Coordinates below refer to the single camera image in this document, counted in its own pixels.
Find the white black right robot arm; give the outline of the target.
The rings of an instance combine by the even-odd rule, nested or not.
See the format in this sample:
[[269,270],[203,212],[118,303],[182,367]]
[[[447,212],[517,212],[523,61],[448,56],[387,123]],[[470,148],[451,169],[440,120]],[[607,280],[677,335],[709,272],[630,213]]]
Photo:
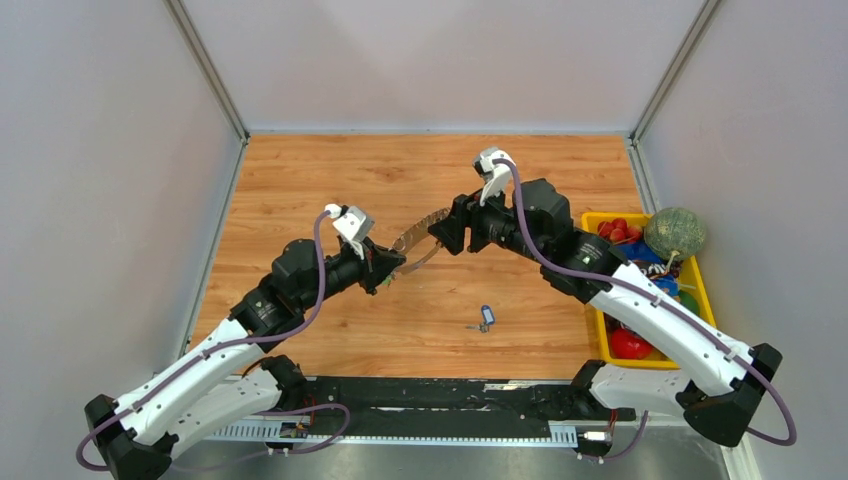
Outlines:
[[608,314],[676,364],[661,371],[587,361],[570,392],[580,415],[621,408],[662,413],[726,447],[749,433],[781,353],[719,332],[649,280],[619,248],[575,227],[567,198],[546,180],[523,182],[511,206],[504,194],[459,195],[428,232],[453,255],[496,245],[529,259],[542,256],[540,273],[553,289]]

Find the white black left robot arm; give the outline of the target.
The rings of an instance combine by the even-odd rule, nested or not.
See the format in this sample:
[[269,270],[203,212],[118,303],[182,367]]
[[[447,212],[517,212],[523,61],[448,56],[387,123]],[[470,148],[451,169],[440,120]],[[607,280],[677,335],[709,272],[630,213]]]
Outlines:
[[358,285],[373,295],[405,255],[364,239],[325,256],[312,239],[291,241],[271,272],[191,351],[135,390],[99,395],[84,408],[90,440],[116,479],[157,479],[216,431],[254,413],[297,412],[304,378],[284,356],[267,358],[300,331],[321,301]]

